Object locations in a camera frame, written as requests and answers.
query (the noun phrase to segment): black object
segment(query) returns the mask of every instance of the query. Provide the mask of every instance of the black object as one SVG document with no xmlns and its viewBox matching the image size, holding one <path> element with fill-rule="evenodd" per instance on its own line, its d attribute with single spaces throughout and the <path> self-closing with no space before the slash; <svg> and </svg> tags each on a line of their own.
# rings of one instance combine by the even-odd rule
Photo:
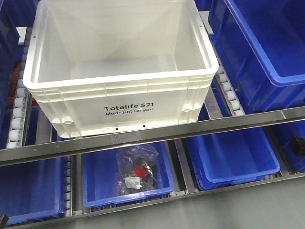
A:
<svg viewBox="0 0 305 229">
<path fill-rule="evenodd" d="M 305 156 L 305 138 L 295 136 L 289 143 L 289 146 L 296 156 Z"/>
<path fill-rule="evenodd" d="M 9 221 L 9 217 L 7 215 L 0 215 L 0 229 L 5 228 L 7 222 Z"/>
</svg>

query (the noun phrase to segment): white label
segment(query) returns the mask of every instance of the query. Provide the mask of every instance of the white label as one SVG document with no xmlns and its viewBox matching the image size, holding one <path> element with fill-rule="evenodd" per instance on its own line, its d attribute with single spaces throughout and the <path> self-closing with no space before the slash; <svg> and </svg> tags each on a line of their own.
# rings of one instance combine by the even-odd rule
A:
<svg viewBox="0 0 305 229">
<path fill-rule="evenodd" d="M 125 177 L 125 184 L 127 188 L 135 188 L 140 189 L 142 186 L 140 185 L 139 177 Z"/>
</svg>

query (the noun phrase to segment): blue plastic bin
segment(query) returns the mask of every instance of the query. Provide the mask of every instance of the blue plastic bin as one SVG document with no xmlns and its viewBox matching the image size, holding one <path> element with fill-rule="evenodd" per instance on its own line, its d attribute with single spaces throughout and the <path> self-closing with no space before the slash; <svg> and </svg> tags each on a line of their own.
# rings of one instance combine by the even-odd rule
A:
<svg viewBox="0 0 305 229">
<path fill-rule="evenodd" d="M 157 189 L 124 196 L 115 195 L 116 154 L 118 149 L 98 151 L 82 156 L 84 206 L 106 207 L 140 199 L 163 197 L 174 190 L 173 176 L 164 142 L 152 143 L 159 152 L 156 159 Z"/>
<path fill-rule="evenodd" d="M 201 190 L 262 180 L 280 170 L 262 128 L 187 138 Z"/>
<path fill-rule="evenodd" d="M 215 0 L 209 23 L 254 112 L 305 105 L 305 1 Z"/>
<path fill-rule="evenodd" d="M 33 26 L 37 4 L 40 0 L 4 0 L 3 5 L 16 27 Z"/>
<path fill-rule="evenodd" d="M 305 138 L 305 121 L 273 125 L 272 129 L 291 168 L 305 172 L 305 156 L 296 156 L 289 145 L 295 136 Z"/>
<path fill-rule="evenodd" d="M 0 212 L 8 225 L 63 214 L 62 158 L 0 167 Z"/>
<path fill-rule="evenodd" d="M 198 11 L 210 10 L 212 0 L 195 0 Z"/>
<path fill-rule="evenodd" d="M 0 129 L 4 109 L 10 87 L 15 54 L 18 47 L 19 34 L 8 13 L 8 9 L 0 0 Z"/>
</svg>

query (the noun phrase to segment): gray floor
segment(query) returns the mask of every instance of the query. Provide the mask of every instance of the gray floor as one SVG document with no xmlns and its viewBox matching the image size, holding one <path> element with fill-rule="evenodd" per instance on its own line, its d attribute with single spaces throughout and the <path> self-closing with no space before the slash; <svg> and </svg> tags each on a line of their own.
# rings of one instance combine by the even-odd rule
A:
<svg viewBox="0 0 305 229">
<path fill-rule="evenodd" d="M 44 229 L 304 229 L 305 179 L 74 220 Z"/>
</svg>

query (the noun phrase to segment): metal bracket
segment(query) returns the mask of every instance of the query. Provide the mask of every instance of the metal bracket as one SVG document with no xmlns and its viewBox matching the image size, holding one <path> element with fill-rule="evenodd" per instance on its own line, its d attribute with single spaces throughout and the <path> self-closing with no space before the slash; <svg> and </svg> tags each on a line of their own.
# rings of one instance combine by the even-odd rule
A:
<svg viewBox="0 0 305 229">
<path fill-rule="evenodd" d="M 7 215 L 0 215 L 0 229 L 4 229 L 8 221 L 9 217 Z"/>
</svg>

